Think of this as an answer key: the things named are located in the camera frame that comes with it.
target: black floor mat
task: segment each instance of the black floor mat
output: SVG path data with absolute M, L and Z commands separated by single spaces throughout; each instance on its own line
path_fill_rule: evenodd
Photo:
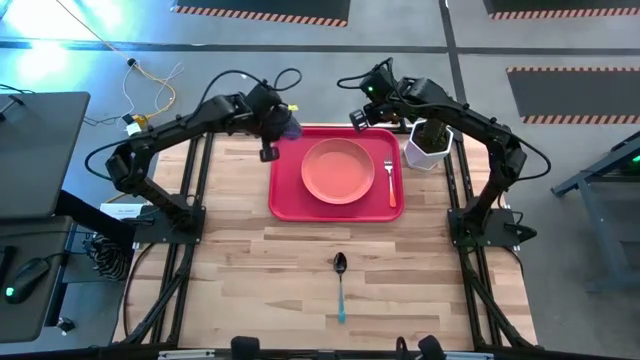
M 636 124 L 638 67 L 511 67 L 518 112 L 527 124 Z
M 640 14 L 640 0 L 484 0 L 492 19 L 540 19 Z
M 345 27 L 351 0 L 177 0 L 181 14 Z

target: yellow cable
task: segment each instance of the yellow cable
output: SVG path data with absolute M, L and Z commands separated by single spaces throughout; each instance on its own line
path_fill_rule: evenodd
M 106 200 L 106 201 L 105 201 L 105 204 L 110 204 L 110 203 L 112 203 L 112 202 L 114 202 L 114 201 L 118 201 L 118 200 L 122 199 L 123 197 L 125 197 L 125 196 L 127 196 L 127 195 L 128 195 L 128 194 L 125 194 L 125 193 L 118 194 L 118 195 L 116 195 L 116 196 L 112 197 L 111 199 Z
M 120 55 L 123 59 L 125 60 L 129 60 L 129 56 L 127 56 L 127 54 L 123 53 L 122 51 L 116 49 L 113 45 L 111 45 L 109 42 L 107 42 L 106 40 L 104 40 L 102 37 L 100 37 L 100 35 L 98 35 L 95 31 L 93 31 L 89 26 L 87 26 L 87 24 L 85 24 L 82 20 L 80 20 L 77 16 L 75 16 L 71 10 L 69 10 L 66 6 L 64 6 L 64 4 L 62 2 L 60 2 L 60 0 L 56 0 L 56 2 L 62 6 L 62 8 L 69 14 L 71 15 L 71 17 L 73 17 L 74 19 L 76 19 L 76 21 L 78 23 L 80 23 L 80 25 L 84 26 L 85 29 L 87 29 L 90 33 L 93 34 L 93 36 L 95 36 L 96 38 L 98 38 L 98 40 L 100 40 L 104 45 L 106 45 L 109 49 L 113 50 L 113 52 L 115 52 L 116 54 Z M 142 66 L 140 66 L 137 62 L 133 65 L 136 67 L 136 69 L 140 70 L 140 72 L 142 73 L 142 75 L 144 75 L 147 79 L 159 82 L 162 85 L 165 85 L 167 88 L 169 88 L 169 90 L 171 90 L 171 99 L 169 100 L 169 103 L 167 104 L 167 106 L 163 107 L 162 109 L 149 114 L 149 115 L 145 115 L 145 117 L 147 117 L 147 119 L 151 119 L 152 117 L 159 115 L 167 110 L 169 110 L 169 108 L 173 105 L 173 103 L 176 101 L 176 97 L 177 97 L 177 93 L 176 90 L 173 88 L 173 86 L 169 85 L 168 82 L 169 80 L 162 80 L 162 79 L 158 79 L 157 77 L 153 76 L 152 74 L 146 72 Z

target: orange bowl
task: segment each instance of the orange bowl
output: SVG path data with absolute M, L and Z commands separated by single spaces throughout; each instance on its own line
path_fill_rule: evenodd
M 373 160 L 359 144 L 327 139 L 302 160 L 302 181 L 309 192 L 329 204 L 343 205 L 363 197 L 373 184 Z

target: butcher block tabletop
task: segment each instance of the butcher block tabletop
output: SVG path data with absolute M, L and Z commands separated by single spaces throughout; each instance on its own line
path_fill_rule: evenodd
M 401 147 L 407 138 L 399 136 Z M 465 146 L 479 193 L 489 174 L 486 151 L 470 138 Z M 191 270 L 180 347 L 229 348 L 233 337 L 243 335 L 258 337 L 263 349 L 393 351 L 398 336 L 417 349 L 431 334 L 445 350 L 473 349 L 459 258 L 449 239 L 443 163 L 424 173 L 409 169 L 403 155 L 406 208 L 396 221 L 281 222 L 267 205 L 271 165 L 260 162 L 260 147 L 259 140 L 243 135 L 214 140 L 203 199 L 207 219 Z M 185 142 L 159 156 L 154 181 L 169 193 L 179 192 L 187 150 Z M 155 246 L 135 274 L 127 303 L 130 330 L 158 296 L 167 249 Z M 344 324 L 338 322 L 339 283 L 332 268 L 339 251 L 348 258 Z M 504 249 L 486 252 L 497 303 L 535 343 L 518 263 Z M 478 310 L 489 339 L 484 306 Z M 122 338 L 120 321 L 114 340 Z

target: silver fork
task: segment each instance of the silver fork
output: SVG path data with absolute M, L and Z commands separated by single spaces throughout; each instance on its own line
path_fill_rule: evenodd
M 391 156 L 387 157 L 384 161 L 384 169 L 389 173 L 389 206 L 394 208 L 396 207 L 396 193 L 393 191 L 393 176 L 391 176 L 393 171 L 393 162 L 391 161 Z

